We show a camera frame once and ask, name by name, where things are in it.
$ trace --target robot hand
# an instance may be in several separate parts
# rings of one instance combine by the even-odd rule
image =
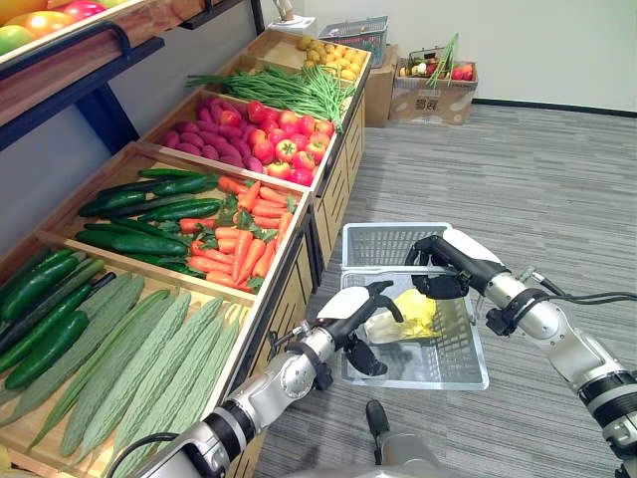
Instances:
[[[430,264],[451,266],[457,274],[412,276],[421,294],[453,299],[473,288],[490,299],[496,307],[487,313],[487,326],[499,336],[509,336],[520,328],[546,354],[602,427],[604,439],[624,460],[625,470],[635,467],[637,380],[599,341],[573,328],[564,311],[548,301],[569,300],[572,296],[550,296],[544,290],[527,287],[491,251],[457,229],[419,240],[405,261],[407,266]],[[542,285],[561,292],[544,279],[539,281]],[[634,294],[616,295],[635,300]]]

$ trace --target gray carpet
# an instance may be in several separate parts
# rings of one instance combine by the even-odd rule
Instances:
[[[637,122],[473,107],[463,126],[368,129],[347,222],[446,221],[513,270],[534,264],[568,292],[637,287]],[[309,314],[338,288],[334,250]],[[637,366],[637,307],[566,306],[572,321]],[[269,430],[258,477],[373,463],[364,405],[420,430],[446,465],[480,477],[610,477],[617,464],[585,408],[538,350],[480,323],[486,391],[406,391],[336,382]]]

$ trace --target shopping basket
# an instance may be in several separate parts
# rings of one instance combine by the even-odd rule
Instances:
[[[318,37],[358,50],[371,52],[371,68],[379,68],[385,55],[389,17],[373,17],[355,22],[334,23],[322,29]]]

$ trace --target plastic basket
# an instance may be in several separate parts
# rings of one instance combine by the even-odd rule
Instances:
[[[342,267],[404,266],[414,242],[451,229],[446,222],[379,222],[345,224]]]
[[[322,29],[321,40],[371,52],[371,68],[382,66],[389,17],[373,17],[355,22],[334,23]]]
[[[374,281],[394,281],[383,294],[395,299],[413,287],[413,269],[382,271],[345,271],[340,280],[343,288],[364,286]],[[417,268],[428,272],[428,268]],[[342,356],[341,376],[344,380],[367,386],[387,388],[484,390],[489,375],[478,336],[473,309],[468,297],[451,301],[436,301],[433,329],[441,337],[401,341],[392,344],[369,345],[380,361],[388,366],[381,376],[360,373]],[[356,331],[367,342],[364,327]]]

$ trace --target red fruit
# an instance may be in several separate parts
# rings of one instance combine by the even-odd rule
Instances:
[[[317,166],[312,157],[310,157],[305,151],[298,151],[292,158],[292,166],[295,169],[307,169],[313,171]]]
[[[297,133],[290,136],[289,140],[297,145],[299,151],[303,151],[310,142],[303,134]]]
[[[241,124],[241,117],[235,112],[224,110],[219,116],[219,124],[223,126],[237,127],[239,126],[239,124]]]
[[[272,144],[279,144],[281,141],[287,138],[288,135],[286,134],[286,132],[278,127],[271,129],[268,133],[268,141]]]
[[[281,112],[279,115],[279,124],[283,126],[284,124],[297,124],[299,122],[299,117],[291,112],[290,110],[285,110]]]
[[[279,123],[279,112],[272,108],[266,108],[266,120],[272,120]]]
[[[303,115],[299,119],[299,132],[305,136],[309,136],[315,132],[315,124],[317,121],[310,115]]]
[[[310,142],[319,142],[323,146],[329,146],[329,136],[323,132],[315,132],[312,136],[310,136]]]
[[[334,134],[334,125],[331,121],[317,121],[315,124],[315,132],[322,132],[327,134],[327,137],[331,137]]]
[[[296,123],[289,122],[287,124],[282,124],[281,129],[285,132],[286,137],[299,133],[299,126]]]
[[[297,146],[289,139],[283,139],[277,143],[277,161],[292,162],[292,158],[297,153]]]
[[[266,167],[266,172],[272,177],[288,179],[292,173],[292,168],[286,162],[273,162]]]
[[[259,124],[259,129],[262,129],[263,131],[265,131],[266,134],[270,134],[270,131],[272,131],[273,129],[278,129],[278,128],[279,128],[279,124],[276,121],[273,121],[271,119],[264,119],[263,122]]]
[[[325,156],[325,146],[322,142],[311,142],[306,146],[306,153],[316,164],[320,164]]]
[[[266,107],[261,102],[248,103],[248,118],[254,124],[259,124],[266,118]]]
[[[268,135],[262,129],[255,129],[248,134],[248,144],[250,147],[254,147],[259,141],[265,141]]]
[[[267,140],[259,141],[252,147],[252,155],[262,164],[270,164],[275,160],[275,147]]]
[[[289,181],[300,184],[301,186],[312,186],[314,179],[314,175],[308,169],[295,169],[288,178]]]

